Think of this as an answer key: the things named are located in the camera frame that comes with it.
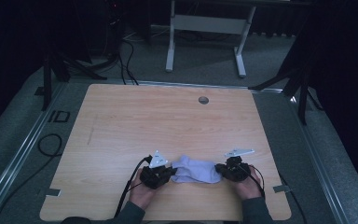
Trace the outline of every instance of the gray sleeve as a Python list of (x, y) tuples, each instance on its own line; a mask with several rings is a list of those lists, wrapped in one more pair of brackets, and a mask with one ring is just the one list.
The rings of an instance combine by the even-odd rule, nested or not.
[(132, 202), (127, 202), (117, 217), (108, 219), (105, 224), (140, 224), (145, 211)]
[(242, 201), (243, 224), (270, 224), (274, 223), (269, 215), (264, 198), (253, 198)]

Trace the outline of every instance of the white cloth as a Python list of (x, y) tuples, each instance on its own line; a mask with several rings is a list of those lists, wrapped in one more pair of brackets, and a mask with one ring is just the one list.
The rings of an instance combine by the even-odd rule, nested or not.
[(179, 161), (172, 162), (172, 168), (177, 168), (171, 180), (177, 183), (218, 183), (222, 176), (214, 169), (212, 161), (195, 161), (183, 155)]

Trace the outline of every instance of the human hand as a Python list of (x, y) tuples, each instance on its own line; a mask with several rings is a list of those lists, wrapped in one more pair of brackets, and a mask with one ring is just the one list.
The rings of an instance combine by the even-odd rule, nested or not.
[[(255, 168), (253, 165), (249, 165), (251, 170), (251, 176), (260, 184), (260, 178), (255, 173)], [(229, 181), (230, 185), (234, 188), (235, 192), (240, 196), (242, 200), (248, 200), (252, 198), (261, 197), (261, 192), (257, 184), (251, 177), (247, 177), (241, 182)]]
[(141, 172), (142, 169), (138, 169), (135, 179), (131, 182), (131, 188), (133, 189), (130, 191), (130, 202), (145, 210), (152, 202), (158, 189), (151, 189), (144, 185), (140, 179)]

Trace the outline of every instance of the table top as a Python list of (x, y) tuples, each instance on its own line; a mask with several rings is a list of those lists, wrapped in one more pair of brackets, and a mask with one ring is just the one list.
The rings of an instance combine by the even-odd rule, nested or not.
[[(201, 96), (209, 103), (201, 104)], [(282, 183), (250, 91), (90, 85), (50, 186), (61, 194), (46, 197), (40, 217), (111, 218), (143, 157), (158, 150), (168, 161), (187, 155), (224, 163), (224, 154), (233, 148), (255, 150), (242, 159), (264, 176), (272, 218), (289, 218), (285, 193), (272, 188)], [(241, 220), (241, 201), (225, 179), (217, 184), (170, 181), (149, 205), (144, 220), (183, 219)]]

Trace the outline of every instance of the black backdrop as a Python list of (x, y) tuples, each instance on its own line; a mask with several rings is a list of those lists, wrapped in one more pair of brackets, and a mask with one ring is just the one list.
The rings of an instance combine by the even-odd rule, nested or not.
[(307, 20), (279, 75), (303, 66), (320, 44), (310, 85), (358, 172), (358, 0), (320, 2), (322, 7)]

